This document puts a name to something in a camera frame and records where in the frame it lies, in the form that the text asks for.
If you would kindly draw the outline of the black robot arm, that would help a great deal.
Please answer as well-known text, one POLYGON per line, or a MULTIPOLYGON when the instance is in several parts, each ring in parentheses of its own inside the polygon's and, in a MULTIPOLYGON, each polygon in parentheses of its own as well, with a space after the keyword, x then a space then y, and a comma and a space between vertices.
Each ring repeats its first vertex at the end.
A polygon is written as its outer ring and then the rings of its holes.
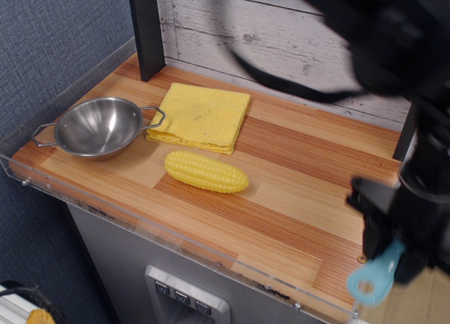
POLYGON ((364 216, 369 260, 405 244, 394 273, 449 270, 449 0, 305 0, 349 44, 356 80, 417 109, 417 144, 396 188, 355 177, 348 203, 364 216))

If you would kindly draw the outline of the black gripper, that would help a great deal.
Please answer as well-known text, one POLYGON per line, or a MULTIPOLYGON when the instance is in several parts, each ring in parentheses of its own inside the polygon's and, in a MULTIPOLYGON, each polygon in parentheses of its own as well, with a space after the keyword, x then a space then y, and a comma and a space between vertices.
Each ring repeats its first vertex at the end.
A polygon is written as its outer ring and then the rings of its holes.
POLYGON ((449 272, 449 109, 418 114, 416 147, 396 187, 351 180, 347 203, 364 216, 363 253, 378 258, 395 241, 405 250, 394 281, 411 282, 425 267, 449 272))

